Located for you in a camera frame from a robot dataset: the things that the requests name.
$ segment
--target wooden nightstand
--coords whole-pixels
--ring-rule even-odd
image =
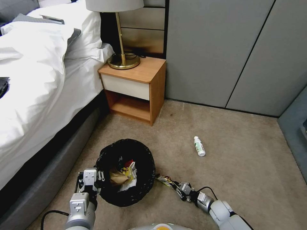
[[[146,57],[128,70],[105,64],[98,70],[111,112],[137,118],[151,126],[164,103],[166,60]]]

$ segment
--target bottle label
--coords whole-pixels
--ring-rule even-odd
[[[195,148],[196,148],[196,151],[197,151],[197,152],[205,151],[205,149],[204,149],[204,147],[203,147],[203,145],[202,145],[201,142],[196,142],[196,143],[195,143]]]

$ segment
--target wardrobe door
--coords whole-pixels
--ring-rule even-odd
[[[170,0],[166,97],[225,107],[273,0]]]
[[[307,84],[307,2],[277,0],[227,108],[279,116]]]

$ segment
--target trash can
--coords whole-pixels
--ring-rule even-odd
[[[109,171],[115,167],[120,169],[125,162],[133,159],[137,169],[136,185],[126,191],[119,191],[112,186]],[[95,167],[103,171],[105,181],[98,181],[101,187],[100,196],[108,203],[126,207],[140,201],[152,188],[155,178],[153,156],[143,143],[133,139],[121,139],[103,148]]]

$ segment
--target plastic bottle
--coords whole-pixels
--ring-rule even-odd
[[[195,144],[197,154],[200,157],[203,157],[204,155],[206,155],[205,149],[204,149],[200,139],[197,136],[194,137],[194,144]]]

